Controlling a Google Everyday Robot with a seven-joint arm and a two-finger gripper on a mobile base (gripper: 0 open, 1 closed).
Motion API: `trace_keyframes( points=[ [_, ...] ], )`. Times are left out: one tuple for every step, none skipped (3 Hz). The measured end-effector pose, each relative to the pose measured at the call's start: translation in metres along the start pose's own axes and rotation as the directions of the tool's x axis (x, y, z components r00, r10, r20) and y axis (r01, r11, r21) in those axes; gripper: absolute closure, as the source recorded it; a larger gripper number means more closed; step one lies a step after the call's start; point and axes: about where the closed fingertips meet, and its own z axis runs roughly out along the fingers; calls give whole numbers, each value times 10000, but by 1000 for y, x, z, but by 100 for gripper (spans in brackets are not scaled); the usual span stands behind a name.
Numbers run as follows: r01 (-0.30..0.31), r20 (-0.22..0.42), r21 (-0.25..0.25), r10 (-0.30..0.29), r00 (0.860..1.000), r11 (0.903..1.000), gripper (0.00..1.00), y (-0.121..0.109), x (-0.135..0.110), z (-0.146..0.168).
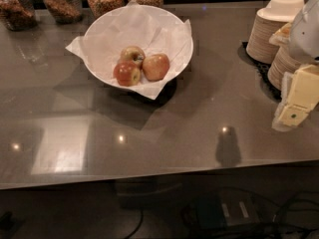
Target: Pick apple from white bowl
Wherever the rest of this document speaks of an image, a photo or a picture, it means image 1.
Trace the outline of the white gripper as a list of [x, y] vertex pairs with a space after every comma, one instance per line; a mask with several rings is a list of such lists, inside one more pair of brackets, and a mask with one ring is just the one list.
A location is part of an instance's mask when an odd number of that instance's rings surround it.
[[[288, 44], [290, 56], [303, 64], [319, 63], [319, 0], [308, 0], [291, 23], [269, 38], [275, 46]], [[281, 102], [272, 127], [278, 131], [298, 128], [319, 104], [319, 67], [304, 65], [282, 79]]]

